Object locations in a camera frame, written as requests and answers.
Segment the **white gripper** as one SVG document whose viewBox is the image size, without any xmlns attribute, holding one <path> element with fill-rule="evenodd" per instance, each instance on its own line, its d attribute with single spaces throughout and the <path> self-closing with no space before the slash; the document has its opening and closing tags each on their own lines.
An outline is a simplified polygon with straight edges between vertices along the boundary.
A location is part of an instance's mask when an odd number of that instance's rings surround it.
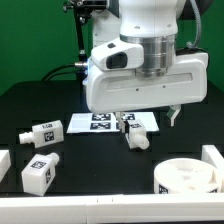
<svg viewBox="0 0 224 224">
<path fill-rule="evenodd" d="M 202 101 L 207 94 L 208 54 L 178 55 L 167 73 L 141 77 L 135 70 L 104 72 L 92 66 L 86 87 L 86 102 L 93 113 L 116 112 L 119 130 L 126 133 L 123 111 L 171 106 L 170 126 L 181 111 L 181 104 Z"/>
</svg>

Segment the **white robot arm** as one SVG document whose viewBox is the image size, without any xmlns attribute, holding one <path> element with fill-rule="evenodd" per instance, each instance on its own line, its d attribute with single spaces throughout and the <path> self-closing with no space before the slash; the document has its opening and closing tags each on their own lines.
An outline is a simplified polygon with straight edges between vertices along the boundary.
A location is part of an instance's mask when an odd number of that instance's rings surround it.
<svg viewBox="0 0 224 224">
<path fill-rule="evenodd" d="M 123 113 L 168 106 L 176 116 L 183 104 L 207 93 L 208 54 L 199 38 L 175 51 L 177 19 L 186 3 L 196 17 L 195 0 L 119 0 L 119 37 L 92 49 L 88 60 L 86 102 L 95 113 L 113 112 L 125 129 Z"/>
</svg>

